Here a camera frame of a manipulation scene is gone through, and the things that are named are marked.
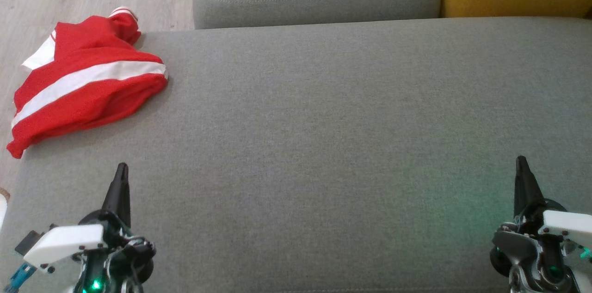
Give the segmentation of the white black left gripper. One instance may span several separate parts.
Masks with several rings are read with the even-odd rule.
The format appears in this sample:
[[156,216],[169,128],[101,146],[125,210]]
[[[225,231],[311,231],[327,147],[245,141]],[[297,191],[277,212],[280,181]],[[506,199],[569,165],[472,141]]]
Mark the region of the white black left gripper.
[[23,259],[41,268],[75,258],[81,269],[74,293],[142,293],[155,255],[154,243],[131,232],[129,167],[119,163],[102,209],[78,225],[51,228]]

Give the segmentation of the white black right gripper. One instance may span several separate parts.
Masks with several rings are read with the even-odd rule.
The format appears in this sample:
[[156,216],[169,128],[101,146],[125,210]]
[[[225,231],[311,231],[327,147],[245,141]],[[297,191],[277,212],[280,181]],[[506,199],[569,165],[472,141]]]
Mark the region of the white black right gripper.
[[545,200],[525,156],[516,158],[514,220],[495,230],[492,267],[510,293],[589,293],[591,272],[569,265],[569,257],[591,261],[591,216]]

